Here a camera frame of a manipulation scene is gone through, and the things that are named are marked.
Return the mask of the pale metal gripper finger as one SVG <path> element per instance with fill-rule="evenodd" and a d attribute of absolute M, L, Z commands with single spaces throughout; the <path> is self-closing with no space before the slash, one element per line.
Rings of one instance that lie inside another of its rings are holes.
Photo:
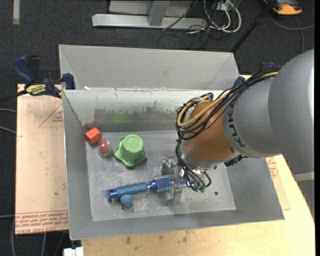
<path fill-rule="evenodd" d="M 176 184 L 173 184 L 170 189 L 170 197 L 167 200 L 168 207 L 175 207 L 180 205 L 183 189 Z"/>
<path fill-rule="evenodd" d="M 162 157 L 162 175 L 175 175 L 177 171 L 177 158 L 175 156 L 164 155 Z"/>

